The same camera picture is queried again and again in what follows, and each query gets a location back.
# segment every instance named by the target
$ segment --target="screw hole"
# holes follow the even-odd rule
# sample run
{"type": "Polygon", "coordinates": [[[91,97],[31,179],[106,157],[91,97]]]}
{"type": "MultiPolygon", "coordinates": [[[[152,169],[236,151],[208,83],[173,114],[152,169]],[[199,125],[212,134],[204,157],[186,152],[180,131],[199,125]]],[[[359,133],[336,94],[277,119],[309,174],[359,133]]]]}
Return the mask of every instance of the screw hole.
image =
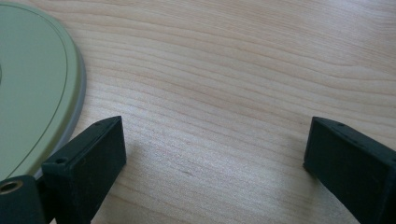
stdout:
{"type": "Polygon", "coordinates": [[[23,185],[20,180],[9,181],[0,186],[0,194],[8,194],[12,191],[19,189],[23,185]]]}
{"type": "Polygon", "coordinates": [[[57,164],[62,164],[62,163],[65,163],[67,161],[67,158],[59,158],[58,160],[56,160],[55,162],[57,163],[57,164]]]}

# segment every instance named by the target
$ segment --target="gray-green disc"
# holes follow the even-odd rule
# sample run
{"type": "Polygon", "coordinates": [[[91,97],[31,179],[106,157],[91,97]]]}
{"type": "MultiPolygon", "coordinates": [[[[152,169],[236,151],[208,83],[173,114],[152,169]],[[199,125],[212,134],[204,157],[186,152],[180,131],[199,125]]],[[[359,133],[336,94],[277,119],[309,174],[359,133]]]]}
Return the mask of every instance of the gray-green disc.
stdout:
{"type": "Polygon", "coordinates": [[[62,25],[0,3],[0,180],[37,172],[70,137],[84,94],[84,65],[62,25]]]}

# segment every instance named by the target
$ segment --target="light green plate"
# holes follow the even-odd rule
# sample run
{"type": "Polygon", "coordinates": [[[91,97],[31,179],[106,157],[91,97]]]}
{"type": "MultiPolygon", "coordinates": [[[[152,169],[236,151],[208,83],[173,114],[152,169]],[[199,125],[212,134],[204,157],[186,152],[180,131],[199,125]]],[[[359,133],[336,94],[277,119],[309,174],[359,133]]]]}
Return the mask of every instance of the light green plate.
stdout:
{"type": "Polygon", "coordinates": [[[62,25],[0,3],[0,180],[37,172],[70,137],[84,95],[84,65],[62,25]]]}

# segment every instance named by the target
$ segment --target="black plastic block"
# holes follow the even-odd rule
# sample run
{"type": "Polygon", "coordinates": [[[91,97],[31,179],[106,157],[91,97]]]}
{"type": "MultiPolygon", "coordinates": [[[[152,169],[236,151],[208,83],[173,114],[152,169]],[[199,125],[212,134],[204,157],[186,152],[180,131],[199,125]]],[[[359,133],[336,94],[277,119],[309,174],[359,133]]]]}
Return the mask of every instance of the black plastic block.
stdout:
{"type": "Polygon", "coordinates": [[[304,168],[360,223],[396,223],[396,152],[343,123],[313,118],[304,168]]]}
{"type": "Polygon", "coordinates": [[[43,162],[46,186],[61,205],[57,223],[91,223],[125,163],[121,117],[94,123],[43,162]]]}

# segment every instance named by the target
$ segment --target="wood grain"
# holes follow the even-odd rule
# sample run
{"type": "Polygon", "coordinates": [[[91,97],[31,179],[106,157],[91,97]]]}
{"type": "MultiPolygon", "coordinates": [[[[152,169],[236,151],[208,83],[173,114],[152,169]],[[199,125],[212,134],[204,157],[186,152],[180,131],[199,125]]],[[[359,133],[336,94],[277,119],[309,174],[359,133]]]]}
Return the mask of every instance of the wood grain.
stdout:
{"type": "Polygon", "coordinates": [[[394,1],[20,2],[84,57],[75,135],[123,118],[92,223],[357,223],[302,167],[312,116],[396,148],[394,1]]]}

